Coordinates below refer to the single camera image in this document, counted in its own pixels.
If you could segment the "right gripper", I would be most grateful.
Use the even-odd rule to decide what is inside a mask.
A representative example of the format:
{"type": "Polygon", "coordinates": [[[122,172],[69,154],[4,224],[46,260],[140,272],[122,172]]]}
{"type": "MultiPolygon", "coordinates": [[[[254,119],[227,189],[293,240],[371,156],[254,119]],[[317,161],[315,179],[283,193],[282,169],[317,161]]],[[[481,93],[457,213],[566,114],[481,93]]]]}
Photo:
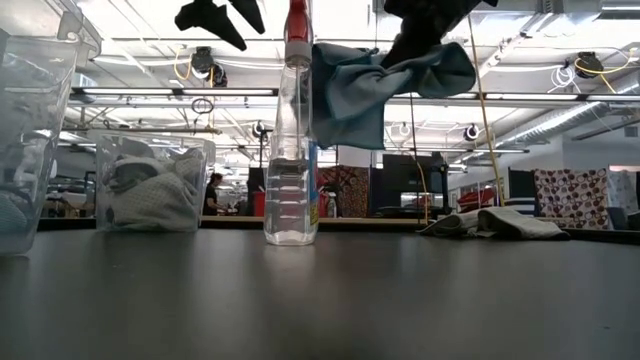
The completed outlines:
{"type": "Polygon", "coordinates": [[[424,55],[481,3],[496,7],[499,0],[384,0],[384,11],[403,21],[382,67],[424,55]]]}

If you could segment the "long ceiling light strip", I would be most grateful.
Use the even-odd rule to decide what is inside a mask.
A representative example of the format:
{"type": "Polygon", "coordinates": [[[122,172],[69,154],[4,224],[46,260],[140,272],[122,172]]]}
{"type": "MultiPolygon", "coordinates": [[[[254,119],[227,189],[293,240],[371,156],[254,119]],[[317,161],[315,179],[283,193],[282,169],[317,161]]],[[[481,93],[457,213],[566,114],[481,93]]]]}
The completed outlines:
{"type": "MultiPolygon", "coordinates": [[[[275,97],[277,89],[267,88],[107,88],[107,87],[74,87],[73,95],[95,96],[260,96],[275,97]]],[[[567,93],[477,93],[468,92],[448,96],[454,100],[505,100],[505,101],[560,101],[560,102],[640,102],[640,94],[567,94],[567,93]]]]}

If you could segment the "person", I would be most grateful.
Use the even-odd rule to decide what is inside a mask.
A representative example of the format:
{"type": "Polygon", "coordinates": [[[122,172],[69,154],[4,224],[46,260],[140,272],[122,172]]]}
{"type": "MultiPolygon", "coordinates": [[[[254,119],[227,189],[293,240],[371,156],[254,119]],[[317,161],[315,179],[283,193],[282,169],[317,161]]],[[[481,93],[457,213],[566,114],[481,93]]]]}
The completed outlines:
{"type": "Polygon", "coordinates": [[[223,180],[223,175],[213,173],[206,186],[205,198],[203,203],[202,214],[205,216],[217,216],[220,212],[224,212],[226,207],[218,202],[217,188],[223,180]]]}

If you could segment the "clear plastic bin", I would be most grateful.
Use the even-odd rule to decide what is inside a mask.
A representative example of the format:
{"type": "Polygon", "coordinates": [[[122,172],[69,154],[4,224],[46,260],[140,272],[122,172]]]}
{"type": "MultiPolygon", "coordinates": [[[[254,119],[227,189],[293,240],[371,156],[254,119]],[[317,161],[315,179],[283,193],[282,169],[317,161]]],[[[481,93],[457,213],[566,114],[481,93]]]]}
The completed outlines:
{"type": "Polygon", "coordinates": [[[102,231],[127,231],[108,228],[105,220],[105,209],[108,203],[108,188],[102,178],[107,167],[115,162],[118,156],[150,157],[160,161],[164,166],[173,154],[182,154],[188,148],[199,148],[205,153],[205,166],[195,176],[183,177],[173,171],[198,189],[200,200],[198,205],[199,225],[202,206],[207,184],[207,166],[210,158],[215,155],[213,142],[199,137],[162,136],[148,132],[135,132],[131,129],[92,130],[89,137],[96,144],[96,224],[102,231]]]}
{"type": "Polygon", "coordinates": [[[28,220],[0,256],[32,246],[76,65],[101,42],[75,0],[0,0],[0,194],[28,220]]]}

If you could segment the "clear spray bottle red nozzle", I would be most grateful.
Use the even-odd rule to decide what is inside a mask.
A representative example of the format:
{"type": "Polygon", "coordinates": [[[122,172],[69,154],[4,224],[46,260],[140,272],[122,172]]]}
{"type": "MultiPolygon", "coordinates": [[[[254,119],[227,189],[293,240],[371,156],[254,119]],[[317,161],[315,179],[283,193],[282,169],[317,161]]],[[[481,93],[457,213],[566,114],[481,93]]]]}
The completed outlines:
{"type": "Polygon", "coordinates": [[[312,135],[312,44],[309,0],[290,0],[285,58],[265,177],[264,233],[268,243],[304,246],[319,223],[317,145],[312,135]]]}

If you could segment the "red patterned cloth partition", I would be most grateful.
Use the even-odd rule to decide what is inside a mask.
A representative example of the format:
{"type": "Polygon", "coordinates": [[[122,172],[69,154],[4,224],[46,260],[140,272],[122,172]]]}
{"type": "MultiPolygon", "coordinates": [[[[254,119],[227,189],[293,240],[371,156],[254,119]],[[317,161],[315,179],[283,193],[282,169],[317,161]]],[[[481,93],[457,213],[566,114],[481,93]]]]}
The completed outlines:
{"type": "Polygon", "coordinates": [[[337,195],[341,217],[365,218],[369,211],[369,169],[337,165],[319,169],[320,185],[337,195]]]}

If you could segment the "dark striped cloth panel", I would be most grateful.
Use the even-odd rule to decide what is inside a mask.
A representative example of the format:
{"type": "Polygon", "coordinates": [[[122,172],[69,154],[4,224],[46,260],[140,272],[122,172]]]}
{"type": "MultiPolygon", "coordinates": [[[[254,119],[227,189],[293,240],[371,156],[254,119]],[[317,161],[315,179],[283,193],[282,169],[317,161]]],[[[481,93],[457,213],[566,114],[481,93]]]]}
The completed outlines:
{"type": "Polygon", "coordinates": [[[505,204],[526,216],[537,216],[537,190],[532,170],[508,169],[509,195],[505,204]]]}

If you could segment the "circle patterned cloth partition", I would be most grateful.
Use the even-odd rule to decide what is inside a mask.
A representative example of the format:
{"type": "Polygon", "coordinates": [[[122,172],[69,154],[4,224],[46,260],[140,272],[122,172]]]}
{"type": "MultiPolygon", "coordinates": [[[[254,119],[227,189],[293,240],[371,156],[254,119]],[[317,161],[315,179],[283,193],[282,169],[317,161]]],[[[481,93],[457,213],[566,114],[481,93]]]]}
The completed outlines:
{"type": "Polygon", "coordinates": [[[607,170],[534,171],[540,215],[561,228],[607,230],[607,170]]]}

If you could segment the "office desk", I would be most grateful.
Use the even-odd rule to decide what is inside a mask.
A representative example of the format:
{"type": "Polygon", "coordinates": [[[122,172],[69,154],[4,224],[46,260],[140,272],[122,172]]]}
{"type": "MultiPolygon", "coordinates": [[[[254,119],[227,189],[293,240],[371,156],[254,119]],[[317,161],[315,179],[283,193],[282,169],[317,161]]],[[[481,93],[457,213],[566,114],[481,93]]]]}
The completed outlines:
{"type": "MultiPolygon", "coordinates": [[[[201,224],[205,222],[224,223],[263,223],[264,217],[255,216],[203,216],[201,224]]],[[[396,219],[396,218],[319,218],[321,224],[375,224],[375,225],[425,225],[419,219],[396,219]]]]}

